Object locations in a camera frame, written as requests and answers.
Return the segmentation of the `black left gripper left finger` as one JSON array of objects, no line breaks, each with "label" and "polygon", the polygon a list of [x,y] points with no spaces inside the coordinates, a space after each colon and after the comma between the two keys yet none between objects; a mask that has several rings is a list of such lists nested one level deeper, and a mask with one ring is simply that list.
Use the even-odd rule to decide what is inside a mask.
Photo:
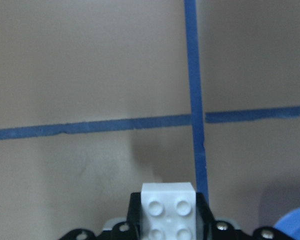
[{"label": "black left gripper left finger", "polygon": [[143,239],[143,215],[141,192],[133,192],[130,194],[126,215],[126,222],[133,240]]}]

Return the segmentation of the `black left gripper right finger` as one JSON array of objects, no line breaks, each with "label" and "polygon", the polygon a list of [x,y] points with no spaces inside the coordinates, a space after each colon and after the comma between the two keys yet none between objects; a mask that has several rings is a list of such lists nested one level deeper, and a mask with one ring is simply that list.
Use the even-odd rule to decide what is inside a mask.
[{"label": "black left gripper right finger", "polygon": [[213,228],[216,223],[215,217],[201,192],[197,192],[195,203],[196,213],[196,239],[197,240],[212,240]]}]

